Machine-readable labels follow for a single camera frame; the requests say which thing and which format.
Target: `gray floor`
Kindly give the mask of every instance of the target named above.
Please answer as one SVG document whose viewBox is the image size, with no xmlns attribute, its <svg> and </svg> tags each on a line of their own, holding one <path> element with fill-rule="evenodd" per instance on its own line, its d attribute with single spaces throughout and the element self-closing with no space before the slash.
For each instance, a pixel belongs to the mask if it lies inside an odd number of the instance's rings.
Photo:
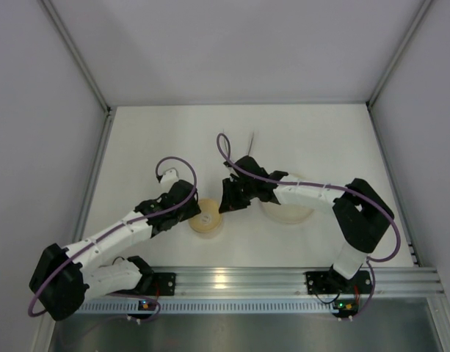
<svg viewBox="0 0 450 352">
<path fill-rule="evenodd" d="M 81 333 L 105 315 L 57 324 L 50 352 L 66 351 L 441 351 L 425 300 L 375 300 L 353 323 L 314 315 L 163 315 L 138 326 L 124 319 Z"/>
</svg>

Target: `gray wall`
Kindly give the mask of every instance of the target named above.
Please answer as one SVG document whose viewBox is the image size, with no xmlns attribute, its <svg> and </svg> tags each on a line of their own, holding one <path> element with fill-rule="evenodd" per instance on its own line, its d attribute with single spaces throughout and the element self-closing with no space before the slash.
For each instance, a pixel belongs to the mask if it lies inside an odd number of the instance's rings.
<svg viewBox="0 0 450 352">
<path fill-rule="evenodd" d="M 116 105 L 365 102 L 420 0 L 54 0 Z"/>
<path fill-rule="evenodd" d="M 0 351 L 27 351 L 28 284 L 67 243 L 103 114 L 35 0 L 0 0 Z"/>
<path fill-rule="evenodd" d="M 436 1 L 374 107 L 424 264 L 450 302 L 450 0 Z"/>
</svg>

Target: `metal frame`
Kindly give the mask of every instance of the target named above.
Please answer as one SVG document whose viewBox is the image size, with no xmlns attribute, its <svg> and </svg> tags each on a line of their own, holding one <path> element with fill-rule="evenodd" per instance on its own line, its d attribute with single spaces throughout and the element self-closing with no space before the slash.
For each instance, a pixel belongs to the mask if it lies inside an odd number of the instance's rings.
<svg viewBox="0 0 450 352">
<path fill-rule="evenodd" d="M 51 0 L 37 0 L 44 13 L 54 25 L 61 40 L 66 45 L 70 55 L 84 76 L 99 105 L 104 110 L 106 121 L 99 141 L 95 160 L 92 165 L 90 178 L 87 184 L 85 197 L 81 206 L 73 240 L 81 239 L 89 213 L 95 185 L 101 169 L 102 159 L 106 150 L 109 134 L 112 129 L 115 112 L 107 104 L 104 96 L 88 69 L 82 55 L 79 53 L 66 26 L 62 22 Z M 384 89 L 388 79 L 395 71 L 398 63 L 404 56 L 410 42 L 426 14 L 432 7 L 434 0 L 423 0 L 407 27 L 402 40 L 384 73 L 377 82 L 372 92 L 367 107 L 369 111 L 374 105 L 380 93 Z M 393 178 L 390 163 L 385 154 L 377 124 L 371 116 L 377 141 L 380 146 L 383 161 L 388 171 L 388 176 L 395 195 L 396 205 L 400 211 L 404 228 L 409 230 L 409 221 L 406 219 L 404 206 L 399 196 L 399 188 Z M 234 313 L 275 313 L 275 312 L 328 312 L 326 307 L 315 306 L 312 296 L 308 295 L 305 277 L 303 273 L 310 268 L 157 268 L 157 271 L 174 271 L 176 277 L 176 295 L 172 298 L 163 298 L 162 303 L 166 308 L 163 312 L 177 313 L 207 313 L 207 312 L 234 312 Z M 427 299 L 432 319 L 438 331 L 440 341 L 445 351 L 450 351 L 450 308 L 446 300 L 440 277 L 434 268 L 375 268 L 377 287 L 374 298 L 411 298 L 424 297 Z M 111 298 L 91 301 L 89 306 L 80 309 L 83 312 L 112 312 L 112 304 L 127 304 L 120 311 L 127 312 L 127 308 L 134 308 L 131 300 L 125 298 L 112 301 Z M 230 309 L 223 304 L 240 304 L 238 308 Z M 55 322 L 50 316 L 40 318 L 39 327 L 32 343 L 31 351 L 47 351 L 51 341 Z"/>
</svg>

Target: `robotic arm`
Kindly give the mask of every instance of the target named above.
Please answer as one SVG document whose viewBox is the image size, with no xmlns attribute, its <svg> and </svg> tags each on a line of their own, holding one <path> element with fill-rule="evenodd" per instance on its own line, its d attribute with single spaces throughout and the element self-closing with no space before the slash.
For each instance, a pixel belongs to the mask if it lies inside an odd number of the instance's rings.
<svg viewBox="0 0 450 352">
<path fill-rule="evenodd" d="M 141 202 L 112 226 L 66 247 L 60 248 L 54 243 L 43 251 L 29 283 L 34 293 L 61 264 L 73 258 L 49 282 L 39 297 L 54 320 L 63 320 L 72 315 L 84 301 L 119 290 L 141 295 L 149 288 L 153 270 L 141 257 L 130 257 L 116 265 L 101 265 L 128 247 L 149 240 L 200 213 L 195 193 L 176 210 L 147 219 L 148 214 L 178 205 L 193 190 L 192 184 L 178 179 L 174 169 L 166 171 L 160 177 L 160 183 L 164 190 L 160 197 Z M 142 216 L 144 220 L 134 221 Z M 75 257 L 76 253 L 90 244 L 88 250 Z"/>
<path fill-rule="evenodd" d="M 228 162 L 225 162 L 225 165 L 230 167 L 233 173 L 222 182 L 220 213 L 247 208 L 251 199 L 259 198 L 261 202 L 302 205 L 336 217 L 346 243 L 331 266 L 329 280 L 340 290 L 349 285 L 349 281 L 365 263 L 367 256 L 374 251 L 390 225 L 389 220 L 373 205 L 353 194 L 329 187 L 321 189 L 298 186 L 298 183 L 305 181 L 288 175 L 287 172 L 274 171 L 268 174 L 250 156 L 239 159 L 234 166 L 263 179 L 294 185 L 265 182 L 240 172 Z M 373 200 L 393 218 L 391 209 L 365 180 L 355 178 L 346 187 Z"/>
</svg>

